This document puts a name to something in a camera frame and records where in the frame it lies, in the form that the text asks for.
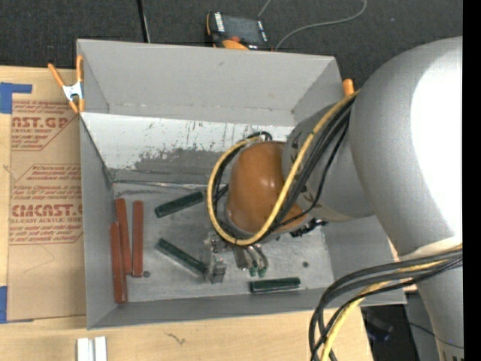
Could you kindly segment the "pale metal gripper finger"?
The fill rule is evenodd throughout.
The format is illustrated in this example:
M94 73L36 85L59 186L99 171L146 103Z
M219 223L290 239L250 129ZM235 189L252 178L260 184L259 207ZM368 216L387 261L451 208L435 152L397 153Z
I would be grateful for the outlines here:
M217 236L209 236L204 242L206 257L221 257L222 240Z
M227 264L221 256L212 256L207 270L207 278L212 284L221 284L224 280Z

